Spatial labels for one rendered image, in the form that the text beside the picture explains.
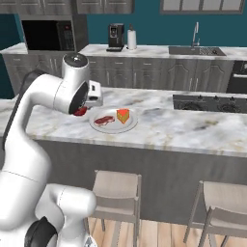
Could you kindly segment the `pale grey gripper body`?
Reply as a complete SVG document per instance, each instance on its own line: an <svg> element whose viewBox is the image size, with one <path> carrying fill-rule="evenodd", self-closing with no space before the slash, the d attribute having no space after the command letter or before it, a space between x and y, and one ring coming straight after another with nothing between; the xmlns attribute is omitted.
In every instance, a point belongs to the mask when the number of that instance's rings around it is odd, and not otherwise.
<svg viewBox="0 0 247 247"><path fill-rule="evenodd" d="M84 106L88 108L100 107L103 105L103 98L99 96L88 96Z"/></svg>

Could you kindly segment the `red raw steak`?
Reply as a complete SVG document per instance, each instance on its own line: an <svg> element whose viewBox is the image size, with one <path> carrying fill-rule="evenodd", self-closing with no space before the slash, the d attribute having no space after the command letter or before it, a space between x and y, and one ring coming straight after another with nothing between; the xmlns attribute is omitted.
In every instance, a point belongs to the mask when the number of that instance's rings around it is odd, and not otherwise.
<svg viewBox="0 0 247 247"><path fill-rule="evenodd" d="M97 126L107 125L109 123L112 123L114 120L115 120L115 118L113 116L105 116L105 117L96 119L94 121L94 124Z"/></svg>

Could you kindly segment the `orange cheese wedge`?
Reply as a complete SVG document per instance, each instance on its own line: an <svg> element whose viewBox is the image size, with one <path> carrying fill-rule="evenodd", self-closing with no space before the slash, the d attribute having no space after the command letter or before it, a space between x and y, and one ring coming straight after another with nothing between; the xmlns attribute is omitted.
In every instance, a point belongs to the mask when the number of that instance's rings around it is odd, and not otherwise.
<svg viewBox="0 0 247 247"><path fill-rule="evenodd" d="M125 124L126 121L129 119L129 110L127 108L118 109L117 110L117 119L122 124Z"/></svg>

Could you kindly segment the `white round plate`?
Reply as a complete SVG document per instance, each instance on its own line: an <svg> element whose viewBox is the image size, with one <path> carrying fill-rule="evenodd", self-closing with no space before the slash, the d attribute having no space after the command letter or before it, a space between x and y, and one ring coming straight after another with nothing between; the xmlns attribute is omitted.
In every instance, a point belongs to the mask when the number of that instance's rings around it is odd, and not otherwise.
<svg viewBox="0 0 247 247"><path fill-rule="evenodd" d="M136 126L138 123L138 118L134 111L130 110L129 119L126 121L126 123L121 123L117 119L117 110L117 108L103 108L102 110L95 111L94 114L90 117L91 127L99 132L117 134L127 132ZM113 116L115 120L112 123L108 123L107 125L97 126L94 124L96 119L105 116Z"/></svg>

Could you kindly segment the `grey base cupboard run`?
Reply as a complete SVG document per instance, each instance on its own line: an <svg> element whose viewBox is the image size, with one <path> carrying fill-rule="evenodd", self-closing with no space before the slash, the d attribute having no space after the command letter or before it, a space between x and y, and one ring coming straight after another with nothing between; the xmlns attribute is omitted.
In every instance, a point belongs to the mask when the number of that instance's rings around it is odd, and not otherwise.
<svg viewBox="0 0 247 247"><path fill-rule="evenodd" d="M24 75L41 69L60 77L60 55L5 54L13 90ZM90 56L90 78L103 87L225 93L233 69L230 60Z"/></svg>

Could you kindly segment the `black coffee machine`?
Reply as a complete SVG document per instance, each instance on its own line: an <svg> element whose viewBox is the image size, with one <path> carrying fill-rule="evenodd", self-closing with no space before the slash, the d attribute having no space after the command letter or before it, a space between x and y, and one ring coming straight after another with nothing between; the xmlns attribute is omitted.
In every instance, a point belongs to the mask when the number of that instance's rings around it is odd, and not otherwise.
<svg viewBox="0 0 247 247"><path fill-rule="evenodd" d="M124 24L111 23L108 25L108 47L109 52L121 52L124 48Z"/></svg>

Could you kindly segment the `white paper towel roll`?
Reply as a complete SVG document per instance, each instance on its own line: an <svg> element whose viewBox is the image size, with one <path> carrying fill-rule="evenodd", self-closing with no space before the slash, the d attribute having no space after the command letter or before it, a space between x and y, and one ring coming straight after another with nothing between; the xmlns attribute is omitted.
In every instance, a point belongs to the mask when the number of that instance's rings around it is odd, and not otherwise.
<svg viewBox="0 0 247 247"><path fill-rule="evenodd" d="M136 31L133 29L132 24L129 24L129 29L127 30L127 48L129 50L137 48Z"/></svg>

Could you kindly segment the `black microwave oven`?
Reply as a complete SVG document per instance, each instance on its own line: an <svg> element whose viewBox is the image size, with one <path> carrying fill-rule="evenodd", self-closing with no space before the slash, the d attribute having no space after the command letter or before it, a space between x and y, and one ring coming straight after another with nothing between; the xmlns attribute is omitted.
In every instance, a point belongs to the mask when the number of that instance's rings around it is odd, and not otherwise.
<svg viewBox="0 0 247 247"><path fill-rule="evenodd" d="M74 41L69 20L22 20L29 50L73 51Z"/></svg>

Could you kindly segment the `grey kitchen island base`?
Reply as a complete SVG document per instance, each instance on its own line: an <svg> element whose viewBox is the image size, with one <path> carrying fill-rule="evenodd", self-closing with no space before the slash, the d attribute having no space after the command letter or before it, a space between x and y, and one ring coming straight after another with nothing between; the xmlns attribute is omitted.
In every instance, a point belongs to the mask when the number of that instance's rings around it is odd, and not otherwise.
<svg viewBox="0 0 247 247"><path fill-rule="evenodd" d="M49 181L91 189L95 171L142 176L141 218L187 224L201 180L247 185L247 158L39 140Z"/></svg>

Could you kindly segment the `grey sink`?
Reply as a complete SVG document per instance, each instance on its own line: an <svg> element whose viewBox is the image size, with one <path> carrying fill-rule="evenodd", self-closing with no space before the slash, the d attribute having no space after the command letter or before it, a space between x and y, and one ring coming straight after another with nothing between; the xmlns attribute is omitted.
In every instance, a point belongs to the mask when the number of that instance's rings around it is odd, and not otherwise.
<svg viewBox="0 0 247 247"><path fill-rule="evenodd" d="M205 46L170 46L170 55L201 55L201 56L225 56L225 53L219 47Z"/></svg>

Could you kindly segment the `black hob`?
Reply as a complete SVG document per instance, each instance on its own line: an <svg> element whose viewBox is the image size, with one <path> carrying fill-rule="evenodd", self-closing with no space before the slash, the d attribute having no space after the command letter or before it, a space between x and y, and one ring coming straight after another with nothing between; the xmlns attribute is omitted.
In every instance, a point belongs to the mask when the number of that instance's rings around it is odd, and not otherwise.
<svg viewBox="0 0 247 247"><path fill-rule="evenodd" d="M247 98L235 96L173 95L176 110L247 114Z"/></svg>

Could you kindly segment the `silver tap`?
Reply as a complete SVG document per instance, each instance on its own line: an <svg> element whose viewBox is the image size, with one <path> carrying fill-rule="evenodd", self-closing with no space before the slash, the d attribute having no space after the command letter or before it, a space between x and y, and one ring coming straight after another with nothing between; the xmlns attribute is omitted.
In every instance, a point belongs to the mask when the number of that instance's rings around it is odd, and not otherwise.
<svg viewBox="0 0 247 247"><path fill-rule="evenodd" d="M199 22L196 22L193 33L192 45L191 45L192 47L200 45L200 39L196 39L198 33L199 33Z"/></svg>

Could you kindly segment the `beige stool with grey frame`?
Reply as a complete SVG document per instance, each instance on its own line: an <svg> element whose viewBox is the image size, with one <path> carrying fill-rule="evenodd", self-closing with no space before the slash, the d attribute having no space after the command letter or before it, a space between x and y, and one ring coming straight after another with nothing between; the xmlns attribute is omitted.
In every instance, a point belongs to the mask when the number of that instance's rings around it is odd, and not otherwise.
<svg viewBox="0 0 247 247"><path fill-rule="evenodd" d="M204 196L206 220L203 224L193 221L200 196ZM223 235L220 247L225 247L230 236L247 238L247 185L199 181L183 242L186 243L190 230L201 228L198 247L204 247L206 237L210 247L213 236Z"/></svg>
<svg viewBox="0 0 247 247"><path fill-rule="evenodd" d="M140 230L142 176L130 173L95 170L93 192L96 194L96 211L93 218L133 224L133 247L137 247Z"/></svg>

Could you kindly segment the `grey wall cupboard run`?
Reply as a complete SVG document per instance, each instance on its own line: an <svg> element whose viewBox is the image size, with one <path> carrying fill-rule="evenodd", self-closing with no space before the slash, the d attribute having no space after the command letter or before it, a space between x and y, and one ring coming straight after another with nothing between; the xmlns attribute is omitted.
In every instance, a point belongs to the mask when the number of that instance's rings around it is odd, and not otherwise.
<svg viewBox="0 0 247 247"><path fill-rule="evenodd" d="M0 14L132 14L135 0L0 0Z"/></svg>

